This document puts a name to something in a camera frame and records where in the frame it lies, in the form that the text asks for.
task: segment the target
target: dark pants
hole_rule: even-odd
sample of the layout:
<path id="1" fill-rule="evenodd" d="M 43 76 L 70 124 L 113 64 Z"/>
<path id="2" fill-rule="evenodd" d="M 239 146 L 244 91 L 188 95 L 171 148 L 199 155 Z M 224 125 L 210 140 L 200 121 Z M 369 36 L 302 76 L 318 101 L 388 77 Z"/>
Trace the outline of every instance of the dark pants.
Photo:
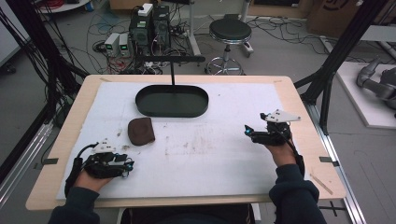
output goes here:
<path id="1" fill-rule="evenodd" d="M 168 206 L 128 208 L 122 214 L 120 224 L 155 224 L 166 218 L 180 214 L 201 214 L 217 217 L 233 224 L 253 224 L 254 214 L 250 203 Z"/>

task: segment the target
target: stool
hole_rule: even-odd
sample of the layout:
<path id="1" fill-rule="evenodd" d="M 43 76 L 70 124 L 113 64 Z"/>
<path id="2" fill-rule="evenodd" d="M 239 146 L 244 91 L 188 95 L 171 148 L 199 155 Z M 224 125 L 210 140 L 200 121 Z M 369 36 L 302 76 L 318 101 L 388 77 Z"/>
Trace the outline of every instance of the stool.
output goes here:
<path id="1" fill-rule="evenodd" d="M 214 58 L 206 65 L 208 74 L 242 75 L 241 64 L 229 56 L 230 45 L 245 44 L 251 38 L 251 28 L 246 23 L 236 19 L 220 19 L 212 21 L 209 26 L 210 35 L 221 43 L 227 44 L 222 57 Z"/>

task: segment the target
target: chrome stool base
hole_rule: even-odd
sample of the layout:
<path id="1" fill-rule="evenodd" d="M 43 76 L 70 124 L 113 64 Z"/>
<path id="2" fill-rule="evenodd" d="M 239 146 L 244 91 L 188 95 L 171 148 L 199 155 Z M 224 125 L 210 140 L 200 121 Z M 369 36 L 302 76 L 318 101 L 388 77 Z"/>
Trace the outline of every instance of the chrome stool base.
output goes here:
<path id="1" fill-rule="evenodd" d="M 214 58 L 206 65 L 207 74 L 212 75 L 242 75 L 243 70 L 239 62 L 234 59 L 224 60 L 224 57 Z"/>

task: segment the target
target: hand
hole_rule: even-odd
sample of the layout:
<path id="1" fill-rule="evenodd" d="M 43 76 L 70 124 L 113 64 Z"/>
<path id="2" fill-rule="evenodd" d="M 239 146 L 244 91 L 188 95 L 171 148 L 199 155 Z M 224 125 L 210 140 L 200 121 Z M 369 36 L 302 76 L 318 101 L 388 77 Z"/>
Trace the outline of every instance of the hand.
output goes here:
<path id="1" fill-rule="evenodd" d="M 110 182 L 112 179 L 113 178 L 97 179 L 88 175 L 88 173 L 85 170 L 83 170 L 79 174 L 74 187 L 80 187 L 80 188 L 90 189 L 99 192 L 99 190 L 108 182 Z"/>
<path id="2" fill-rule="evenodd" d="M 266 147 L 271 152 L 277 167 L 286 164 L 296 164 L 293 150 L 287 143 L 277 147 L 273 147 L 273 146 L 266 146 Z"/>

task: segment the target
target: black stool seat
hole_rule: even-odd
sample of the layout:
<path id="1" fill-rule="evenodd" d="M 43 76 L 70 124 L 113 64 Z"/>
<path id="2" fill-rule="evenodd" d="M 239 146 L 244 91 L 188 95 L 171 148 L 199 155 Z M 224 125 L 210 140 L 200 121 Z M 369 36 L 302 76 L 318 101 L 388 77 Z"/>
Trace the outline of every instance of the black stool seat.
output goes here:
<path id="1" fill-rule="evenodd" d="M 212 21 L 209 33 L 213 38 L 230 44 L 247 42 L 251 37 L 251 28 L 244 22 L 235 19 Z"/>

